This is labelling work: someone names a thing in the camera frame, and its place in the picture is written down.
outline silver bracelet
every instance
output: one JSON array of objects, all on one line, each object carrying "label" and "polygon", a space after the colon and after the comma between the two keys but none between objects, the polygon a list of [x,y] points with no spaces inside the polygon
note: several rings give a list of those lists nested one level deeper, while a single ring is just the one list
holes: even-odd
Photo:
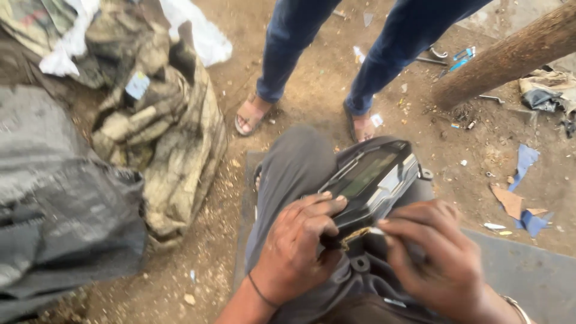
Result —
[{"label": "silver bracelet", "polygon": [[528,314],[526,314],[526,312],[522,309],[522,307],[520,307],[520,305],[518,305],[518,302],[515,301],[514,299],[508,297],[508,296],[502,296],[500,295],[500,297],[504,298],[504,300],[509,303],[510,305],[512,305],[512,307],[516,308],[516,310],[518,312],[520,312],[520,315],[522,316],[522,319],[524,320],[524,322],[526,324],[532,324],[532,321],[530,320],[530,317],[528,317]]}]

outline display screen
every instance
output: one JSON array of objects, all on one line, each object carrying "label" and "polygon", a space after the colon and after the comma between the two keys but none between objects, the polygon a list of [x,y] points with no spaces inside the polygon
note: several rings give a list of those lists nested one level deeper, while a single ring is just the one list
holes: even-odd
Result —
[{"label": "display screen", "polygon": [[382,170],[384,170],[398,154],[390,153],[388,156],[375,159],[370,165],[368,165],[364,170],[362,170],[357,175],[350,175],[349,172],[344,176],[345,180],[350,181],[350,183],[342,189],[341,195],[350,198],[358,195]]}]

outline blue jeans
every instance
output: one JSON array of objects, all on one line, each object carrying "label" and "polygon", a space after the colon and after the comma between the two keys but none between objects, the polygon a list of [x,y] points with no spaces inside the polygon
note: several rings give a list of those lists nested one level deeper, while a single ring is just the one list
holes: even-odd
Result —
[{"label": "blue jeans", "polygon": [[[256,93],[276,103],[298,58],[341,0],[277,0],[266,33],[262,76]],[[353,115],[372,106],[372,96],[455,22],[491,0],[397,0],[384,29],[352,82],[346,105]]]}]

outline white plastic bag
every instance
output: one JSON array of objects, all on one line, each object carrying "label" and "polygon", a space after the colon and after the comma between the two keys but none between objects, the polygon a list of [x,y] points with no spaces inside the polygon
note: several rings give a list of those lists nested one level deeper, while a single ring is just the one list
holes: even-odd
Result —
[{"label": "white plastic bag", "polygon": [[74,26],[62,36],[52,53],[46,55],[39,66],[43,73],[60,77],[68,74],[80,75],[71,58],[86,51],[84,34],[100,8],[100,0],[66,0],[66,2],[78,14]]},{"label": "white plastic bag", "polygon": [[166,19],[170,22],[170,35],[178,35],[178,27],[188,20],[192,22],[194,49],[205,67],[225,62],[232,56],[232,44],[209,22],[200,8],[189,0],[160,0]]}]

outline black mat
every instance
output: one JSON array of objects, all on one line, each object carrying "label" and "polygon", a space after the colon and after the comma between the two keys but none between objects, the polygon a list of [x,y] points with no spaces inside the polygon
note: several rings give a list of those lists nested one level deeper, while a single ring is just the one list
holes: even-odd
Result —
[{"label": "black mat", "polygon": [[[246,241],[254,223],[257,194],[253,170],[263,152],[248,152],[238,228],[238,249],[232,292],[244,278]],[[576,259],[505,239],[463,230],[482,248],[486,281],[499,293],[516,299],[538,324],[576,323]]]}]

